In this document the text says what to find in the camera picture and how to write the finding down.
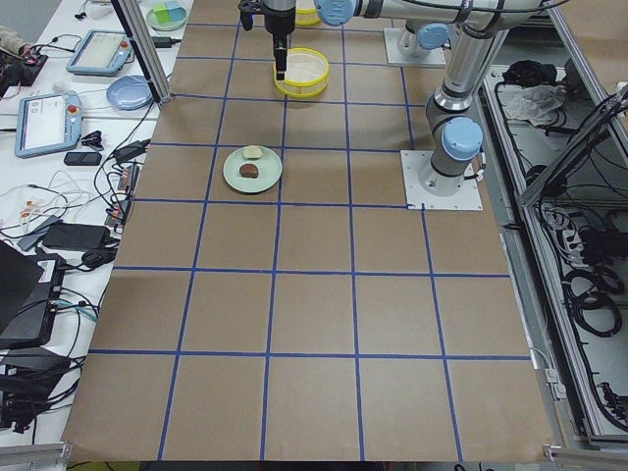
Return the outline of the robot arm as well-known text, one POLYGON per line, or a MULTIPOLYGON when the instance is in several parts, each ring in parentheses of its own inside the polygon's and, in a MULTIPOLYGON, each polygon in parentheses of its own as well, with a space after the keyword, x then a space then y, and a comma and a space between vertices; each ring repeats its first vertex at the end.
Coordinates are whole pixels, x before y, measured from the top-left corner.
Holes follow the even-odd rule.
POLYGON ((405 56, 418 57, 442 48, 448 40, 447 24, 407 21, 397 41, 397 49, 405 56))
POLYGON ((314 6, 319 19, 328 26, 341 26, 353 17, 460 26, 443 82, 426 105, 435 150, 418 173, 419 183, 428 192, 438 196, 456 194, 467 167, 482 147, 482 129, 465 113, 497 47, 497 35, 543 10, 543 2, 316 1, 314 6))

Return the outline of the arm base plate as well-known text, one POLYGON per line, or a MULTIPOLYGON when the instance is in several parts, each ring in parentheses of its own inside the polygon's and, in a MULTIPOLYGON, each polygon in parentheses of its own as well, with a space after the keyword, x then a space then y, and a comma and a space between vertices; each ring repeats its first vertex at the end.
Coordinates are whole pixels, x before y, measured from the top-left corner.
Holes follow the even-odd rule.
POLYGON ((431 24, 415 33, 406 28, 385 28, 384 39, 390 66, 442 69, 443 46, 448 40, 445 25, 431 24))
POLYGON ((410 210, 482 211, 473 164, 468 163, 462 176, 443 177, 432 168, 432 154, 430 150, 400 152, 406 207, 410 210))

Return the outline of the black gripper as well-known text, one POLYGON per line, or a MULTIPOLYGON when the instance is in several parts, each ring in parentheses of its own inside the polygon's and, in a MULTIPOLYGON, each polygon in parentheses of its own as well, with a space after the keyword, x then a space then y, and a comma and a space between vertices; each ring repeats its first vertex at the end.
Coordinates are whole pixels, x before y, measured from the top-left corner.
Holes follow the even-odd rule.
POLYGON ((264 28, 273 35, 275 79, 284 80, 288 67, 288 37, 295 28, 296 7, 294 0, 241 0, 238 3, 240 22, 246 30, 252 30, 255 15, 264 18, 264 28))

